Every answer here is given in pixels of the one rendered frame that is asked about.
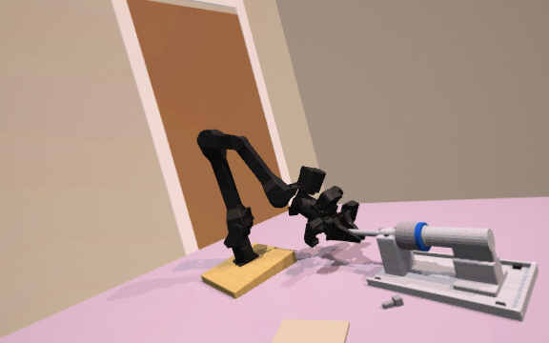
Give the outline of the blue ring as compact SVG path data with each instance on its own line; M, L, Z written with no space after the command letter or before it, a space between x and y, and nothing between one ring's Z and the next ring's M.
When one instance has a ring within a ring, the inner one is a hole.
M416 246L417 248L422 251L422 252L428 252L429 250L431 250L432 247L425 247L424 244L422 243L421 241L421 230L424 226L429 226L427 225L426 222L418 222L415 226L415 242L416 242Z

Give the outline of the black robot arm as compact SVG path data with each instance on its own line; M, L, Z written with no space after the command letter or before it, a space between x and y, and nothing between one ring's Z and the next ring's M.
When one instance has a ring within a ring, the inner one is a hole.
M249 234L254 224L251 207L245 208L241 203L232 172L227 161L227 150L235 150L247 164L275 208L284 208L292 197L289 215L303 216L307 205L321 189L326 172L317 168L302 166L297 182L287 185L269 169L245 136L224 134L219 130L204 130L197 137L197 144L206 158L211 162L213 172L227 208L228 235L224 241L226 247L232 248L233 262L242 267L259 257L251 245ZM298 189L298 192L297 192ZM296 193L297 192L297 193ZM296 195L295 195L296 194ZM310 195L309 195L310 194ZM335 206L342 197L343 190L332 186L317 198L314 209L323 216L323 211Z

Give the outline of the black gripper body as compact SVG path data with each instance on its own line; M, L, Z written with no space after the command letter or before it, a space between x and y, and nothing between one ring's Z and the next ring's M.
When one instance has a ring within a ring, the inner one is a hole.
M308 218L306 228L305 228L305 233L304 233L304 241L311 248L319 243L319 239L316 237L316 235L323 232L324 234L327 235L329 222L333 218L337 217L339 222L341 223L343 213L350 210L351 219L354 222L356 220L356 213L359 206L359 204L356 201L351 200L342 205L340 212L336 212L337 207L333 206L330 209L323 211L323 216L321 217L319 214L315 212L315 209L314 209L316 200L317 199L312 200L307 205L304 212L305 217Z

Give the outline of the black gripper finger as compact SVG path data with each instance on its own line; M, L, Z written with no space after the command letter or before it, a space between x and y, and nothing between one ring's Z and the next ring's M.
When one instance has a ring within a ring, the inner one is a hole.
M329 222L326 240L337 240L360 243L361 238L341 225L338 218L335 217Z
M350 210L343 213L341 225L347 229L359 230L359 228L355 225L355 223L351 219ZM362 235L358 235L358 237L361 238L361 240L365 239L365 236L362 236Z

